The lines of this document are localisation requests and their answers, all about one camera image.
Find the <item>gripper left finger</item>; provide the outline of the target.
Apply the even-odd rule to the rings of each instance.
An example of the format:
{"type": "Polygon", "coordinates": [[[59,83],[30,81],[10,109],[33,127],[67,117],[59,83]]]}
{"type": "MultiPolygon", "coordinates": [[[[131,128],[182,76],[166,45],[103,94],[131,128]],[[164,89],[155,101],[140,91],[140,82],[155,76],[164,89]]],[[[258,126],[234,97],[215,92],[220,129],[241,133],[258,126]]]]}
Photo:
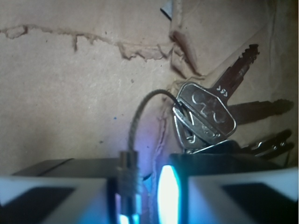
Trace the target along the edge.
{"type": "Polygon", "coordinates": [[[1,223],[117,223],[117,163],[116,158],[46,160],[1,176],[1,223]]]}

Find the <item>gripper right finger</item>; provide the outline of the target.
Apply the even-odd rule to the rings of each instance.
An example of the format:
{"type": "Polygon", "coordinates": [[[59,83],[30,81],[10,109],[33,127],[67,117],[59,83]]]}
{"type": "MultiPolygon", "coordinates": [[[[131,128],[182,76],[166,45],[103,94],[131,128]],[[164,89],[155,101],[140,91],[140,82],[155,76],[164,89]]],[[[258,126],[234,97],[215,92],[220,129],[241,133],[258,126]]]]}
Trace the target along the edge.
{"type": "Polygon", "coordinates": [[[171,154],[157,212],[161,224],[296,224],[299,171],[246,154],[171,154]]]}

